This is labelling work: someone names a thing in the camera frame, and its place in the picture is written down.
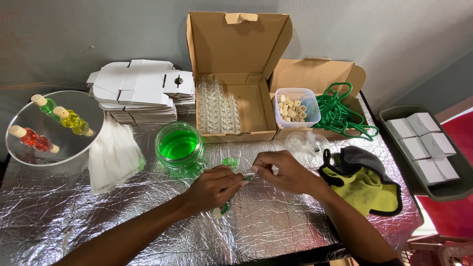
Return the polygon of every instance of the white cloth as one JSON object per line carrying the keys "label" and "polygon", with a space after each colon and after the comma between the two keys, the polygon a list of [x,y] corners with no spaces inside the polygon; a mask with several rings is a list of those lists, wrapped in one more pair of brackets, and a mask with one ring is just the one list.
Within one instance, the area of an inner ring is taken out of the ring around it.
{"label": "white cloth", "polygon": [[106,193],[143,169],[145,160],[129,125],[118,123],[109,113],[89,149],[88,168],[92,194]]}

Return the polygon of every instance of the gray tray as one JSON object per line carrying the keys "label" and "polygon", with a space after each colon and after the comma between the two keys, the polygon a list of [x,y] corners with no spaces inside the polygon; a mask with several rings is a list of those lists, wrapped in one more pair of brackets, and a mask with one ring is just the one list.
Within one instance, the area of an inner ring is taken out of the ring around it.
{"label": "gray tray", "polygon": [[[406,153],[401,148],[399,142],[394,138],[393,132],[389,129],[386,121],[398,118],[406,118],[415,113],[427,112],[437,123],[442,132],[447,136],[456,151],[455,155],[449,156],[448,161],[452,164],[460,179],[450,180],[440,184],[427,186],[424,184],[415,167],[409,161]],[[450,136],[425,106],[422,105],[396,105],[383,109],[378,112],[377,119],[383,125],[382,131],[385,131],[390,139],[386,139],[386,145],[389,147],[393,157],[401,170],[404,180],[409,190],[414,195],[428,195],[435,201],[450,201],[464,199],[473,193],[473,168],[470,162],[465,158],[462,152],[457,148]]]}

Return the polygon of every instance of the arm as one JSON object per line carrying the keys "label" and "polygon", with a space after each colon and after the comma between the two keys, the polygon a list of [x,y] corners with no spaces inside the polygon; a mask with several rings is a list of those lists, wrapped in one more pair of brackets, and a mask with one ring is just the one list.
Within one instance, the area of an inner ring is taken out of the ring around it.
{"label": "arm", "polygon": [[245,184],[243,178],[223,165],[205,170],[186,192],[102,233],[54,265],[125,265],[172,224],[224,205]]}
{"label": "arm", "polygon": [[[279,168],[277,175],[272,166]],[[300,165],[288,151],[262,152],[252,170],[276,188],[309,194],[319,201],[350,254],[371,263],[397,259],[397,254],[371,223],[325,181]]]}

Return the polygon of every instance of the open cardboard box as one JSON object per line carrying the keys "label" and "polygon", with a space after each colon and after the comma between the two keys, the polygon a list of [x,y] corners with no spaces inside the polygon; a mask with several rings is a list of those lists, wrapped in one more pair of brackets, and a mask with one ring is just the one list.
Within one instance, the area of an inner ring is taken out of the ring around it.
{"label": "open cardboard box", "polygon": [[242,133],[201,134],[204,142],[272,139],[277,128],[266,80],[292,38],[289,15],[189,12],[186,35],[194,80],[217,78],[238,101]]}
{"label": "open cardboard box", "polygon": [[[280,88],[307,88],[312,90],[315,95],[321,95],[333,83],[349,82],[353,86],[351,93],[342,100],[342,103],[348,109],[360,114],[366,122],[363,109],[356,98],[363,83],[365,83],[366,72],[353,62],[332,61],[330,59],[306,58],[303,60],[281,59],[274,69],[274,75],[271,80],[271,96]],[[333,86],[333,90],[349,91],[348,85]],[[345,138],[345,136],[336,132],[317,128],[280,128],[276,125],[278,132],[275,139],[285,139],[289,133],[294,131],[312,130],[314,134],[320,134],[326,138]],[[349,128],[346,134],[352,136],[360,135],[360,132]]]}

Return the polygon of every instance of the yellow cloth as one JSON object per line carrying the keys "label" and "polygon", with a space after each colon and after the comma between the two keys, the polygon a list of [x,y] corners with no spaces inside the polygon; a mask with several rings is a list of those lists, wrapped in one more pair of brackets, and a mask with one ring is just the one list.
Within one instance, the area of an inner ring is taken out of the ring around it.
{"label": "yellow cloth", "polygon": [[352,176],[341,176],[328,167],[324,167],[322,171],[328,176],[343,180],[343,186],[332,185],[332,189],[362,215],[366,216],[370,210],[386,214],[397,210],[399,204],[396,185],[382,184],[375,172],[365,167]]}

